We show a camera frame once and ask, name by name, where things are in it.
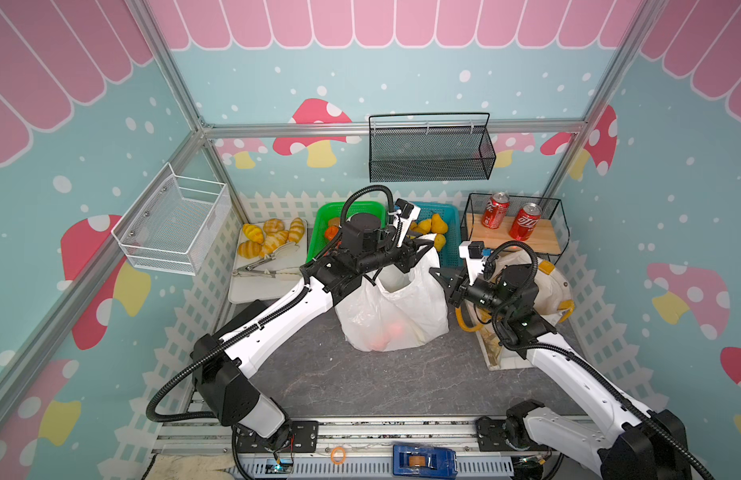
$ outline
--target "plastic bag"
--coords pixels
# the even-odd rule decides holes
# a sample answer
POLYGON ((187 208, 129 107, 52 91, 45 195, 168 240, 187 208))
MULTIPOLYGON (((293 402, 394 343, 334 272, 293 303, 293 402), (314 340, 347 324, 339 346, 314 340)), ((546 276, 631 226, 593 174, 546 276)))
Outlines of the plastic bag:
MULTIPOLYGON (((434 235, 423 238, 434 240, 434 235)), ((433 266, 439 267, 439 257, 431 249, 408 274, 386 266, 375 286, 363 278, 360 288, 336 305, 349 343, 364 352, 390 352, 422 346, 447 333, 445 293, 429 274, 433 266)))

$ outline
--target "cutting board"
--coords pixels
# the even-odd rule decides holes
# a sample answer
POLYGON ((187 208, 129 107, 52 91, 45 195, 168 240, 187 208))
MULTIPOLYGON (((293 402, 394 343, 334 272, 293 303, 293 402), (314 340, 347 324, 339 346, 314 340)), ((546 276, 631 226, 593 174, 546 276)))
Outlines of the cutting board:
MULTIPOLYGON (((482 240, 488 248, 496 248, 498 245, 514 240, 509 236, 509 229, 514 222, 514 216, 507 216, 496 229, 491 229, 482 225, 482 215, 467 214, 466 229, 471 234, 469 239, 472 242, 482 240)), ((551 220, 539 220, 533 233, 528 240, 525 240, 534 251, 539 254, 559 255, 562 253, 560 244, 557 242, 554 226, 551 220)), ((519 247, 510 247, 507 250, 519 250, 519 247)))
MULTIPOLYGON (((290 228, 290 222, 283 220, 287 228, 290 228)), ((307 221, 304 220, 304 228, 308 228, 307 221)), ((247 242, 249 239, 240 230, 240 236, 237 245, 247 242)), ((267 262, 266 264, 256 267, 256 270, 282 270, 283 268, 299 267, 307 263, 307 232, 298 241, 298 250, 288 256, 278 258, 267 262)), ((240 268, 247 264, 252 264, 259 257, 245 258, 234 251, 234 269, 240 268)), ((231 285, 229 286, 229 301, 232 303, 247 303, 253 300, 275 300, 288 293, 290 289, 298 283, 300 276, 293 275, 293 280, 277 280, 267 276, 232 276, 231 285)))

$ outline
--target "white wire basket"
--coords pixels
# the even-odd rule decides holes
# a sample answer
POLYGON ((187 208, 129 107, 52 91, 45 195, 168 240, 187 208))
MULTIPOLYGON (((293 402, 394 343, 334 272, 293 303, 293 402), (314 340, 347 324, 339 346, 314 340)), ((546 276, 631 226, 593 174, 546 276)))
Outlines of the white wire basket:
POLYGON ((226 184, 165 164, 112 235, 135 268, 196 275, 230 209, 226 184))

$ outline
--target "red soda can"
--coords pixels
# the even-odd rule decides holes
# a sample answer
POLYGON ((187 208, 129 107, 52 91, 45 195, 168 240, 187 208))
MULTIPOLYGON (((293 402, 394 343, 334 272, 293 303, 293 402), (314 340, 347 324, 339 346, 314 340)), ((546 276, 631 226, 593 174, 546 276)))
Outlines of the red soda can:
POLYGON ((508 211, 509 195, 504 192, 491 195, 485 206, 485 213, 482 215, 482 225, 493 229, 498 228, 508 211))
POLYGON ((515 221, 509 229, 509 236, 515 240, 525 241, 530 238, 535 226, 541 219, 541 207, 536 204, 525 204, 519 210, 515 221))

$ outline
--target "red mushroom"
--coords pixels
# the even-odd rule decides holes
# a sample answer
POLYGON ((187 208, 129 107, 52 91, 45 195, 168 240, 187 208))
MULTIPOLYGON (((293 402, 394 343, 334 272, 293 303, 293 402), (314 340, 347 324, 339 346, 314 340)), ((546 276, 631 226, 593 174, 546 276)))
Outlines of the red mushroom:
POLYGON ((701 332, 709 340, 718 338, 730 317, 730 297, 720 274, 714 270, 685 265, 650 264, 647 276, 653 284, 667 290, 653 299, 658 313, 665 321, 676 325, 680 317, 692 311, 701 332))
POLYGON ((231 165, 234 157, 234 166, 241 170, 256 166, 248 152, 266 154, 269 151, 260 138, 219 138, 214 144, 224 164, 231 165))
POLYGON ((511 152, 535 150, 533 134, 496 134, 491 138, 495 149, 495 167, 504 168, 511 165, 511 152))
MULTIPOLYGON (((120 216, 98 215, 72 225, 61 238, 61 260, 65 280, 58 282, 63 290, 77 278, 82 268, 109 236, 109 229, 120 216)), ((91 349, 106 333, 112 313, 112 299, 119 300, 130 316, 143 306, 152 285, 149 274, 136 271, 123 257, 106 282, 93 297, 88 308, 72 328, 72 338, 80 350, 91 349)))
MULTIPOLYGON (((319 98, 308 98, 288 121, 291 124, 343 124, 351 122, 336 105, 319 98)), ((274 151, 280 155, 292 155, 303 149, 308 149, 307 165, 313 168, 333 167, 336 164, 336 155, 330 148, 330 141, 343 141, 356 144, 360 137, 306 137, 306 138, 278 138, 274 141, 274 151)))
POLYGON ((741 387, 741 349, 734 346, 722 349, 720 363, 727 376, 741 387))
MULTIPOLYGON (((584 178, 584 167, 589 158, 595 161, 595 167, 600 175, 605 175, 613 164, 615 148, 618 142, 618 122, 613 107, 608 105, 597 122, 595 129, 589 134, 584 148, 578 152, 568 174, 571 178, 581 181, 584 178)), ((565 151, 570 142, 571 134, 563 132, 550 138, 541 146, 544 155, 555 155, 565 151)))
POLYGON ((32 470, 37 439, 61 446, 82 411, 78 401, 53 398, 79 368, 77 360, 52 360, 39 374, 0 431, 0 479, 24 480, 32 470))

